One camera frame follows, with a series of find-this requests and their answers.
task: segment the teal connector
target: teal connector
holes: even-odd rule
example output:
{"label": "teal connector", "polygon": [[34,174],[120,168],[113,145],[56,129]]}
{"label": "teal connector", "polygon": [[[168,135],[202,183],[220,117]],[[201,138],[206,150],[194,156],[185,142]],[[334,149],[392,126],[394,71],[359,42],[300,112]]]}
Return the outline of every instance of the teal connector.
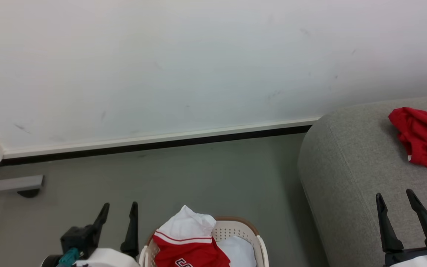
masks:
{"label": "teal connector", "polygon": [[57,267],[71,267],[80,258],[78,249],[75,247],[70,248],[66,254],[64,254],[59,260]]}

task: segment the black baseboard strip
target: black baseboard strip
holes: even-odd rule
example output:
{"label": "black baseboard strip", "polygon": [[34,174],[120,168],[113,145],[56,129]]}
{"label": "black baseboard strip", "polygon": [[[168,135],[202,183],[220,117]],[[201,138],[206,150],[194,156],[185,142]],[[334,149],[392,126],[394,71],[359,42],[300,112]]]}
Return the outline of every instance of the black baseboard strip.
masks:
{"label": "black baseboard strip", "polygon": [[151,150],[151,149],[159,149],[159,148],[167,148],[167,147],[177,147],[177,146],[185,146],[185,145],[193,145],[193,144],[207,144],[212,142],[224,142],[224,141],[249,139],[249,138],[260,138],[260,137],[277,136],[277,135],[291,135],[291,134],[298,134],[298,133],[300,134],[302,132],[307,132],[309,128],[311,128],[311,125],[263,130],[263,131],[256,131],[256,132],[242,132],[238,134],[233,133],[230,135],[217,135],[217,136],[199,137],[199,138],[192,138],[192,139],[166,141],[166,142],[153,142],[149,144],[135,144],[135,145],[100,148],[100,149],[83,150],[83,151],[75,151],[75,152],[21,157],[21,158],[14,158],[14,159],[3,159],[0,162],[0,167],[11,166],[11,165],[21,165],[21,164],[31,164],[31,163],[37,163],[37,162],[49,162],[49,161],[56,161],[59,159],[73,159],[73,158],[117,154],[117,153]]}

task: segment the red stripe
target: red stripe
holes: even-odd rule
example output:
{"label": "red stripe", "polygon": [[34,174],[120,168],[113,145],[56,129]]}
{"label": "red stripe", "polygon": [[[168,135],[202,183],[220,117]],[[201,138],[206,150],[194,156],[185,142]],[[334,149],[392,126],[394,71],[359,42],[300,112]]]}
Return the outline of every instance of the red stripe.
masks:
{"label": "red stripe", "polygon": [[194,239],[212,239],[212,238],[188,238],[188,239],[177,240],[177,239],[171,238],[171,237],[169,237],[169,236],[167,236],[161,232],[158,232],[157,230],[156,230],[156,233],[164,235],[165,237],[169,238],[170,240],[174,240],[174,241],[187,241],[187,240],[194,240]]}

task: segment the white fabric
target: white fabric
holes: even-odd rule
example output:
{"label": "white fabric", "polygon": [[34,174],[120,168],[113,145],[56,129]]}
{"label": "white fabric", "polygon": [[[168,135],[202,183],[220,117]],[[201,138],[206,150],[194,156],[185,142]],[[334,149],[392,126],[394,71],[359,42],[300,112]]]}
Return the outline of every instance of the white fabric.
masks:
{"label": "white fabric", "polygon": [[176,245],[212,243],[212,230],[216,223],[214,217],[195,213],[184,205],[176,215],[156,230],[154,235]]}
{"label": "white fabric", "polygon": [[256,267],[255,252],[248,241],[234,236],[217,245],[230,259],[230,267]]}
{"label": "white fabric", "polygon": [[392,265],[393,267],[427,267],[427,255]]}

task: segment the red and white jersey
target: red and white jersey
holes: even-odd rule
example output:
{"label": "red and white jersey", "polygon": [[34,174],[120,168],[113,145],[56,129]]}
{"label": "red and white jersey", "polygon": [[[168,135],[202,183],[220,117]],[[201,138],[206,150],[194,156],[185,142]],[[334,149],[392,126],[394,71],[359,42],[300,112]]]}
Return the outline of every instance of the red and white jersey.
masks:
{"label": "red and white jersey", "polygon": [[193,212],[183,206],[163,226],[156,230],[153,240],[160,251],[155,262],[158,267],[229,267],[230,260],[212,238],[215,219]]}

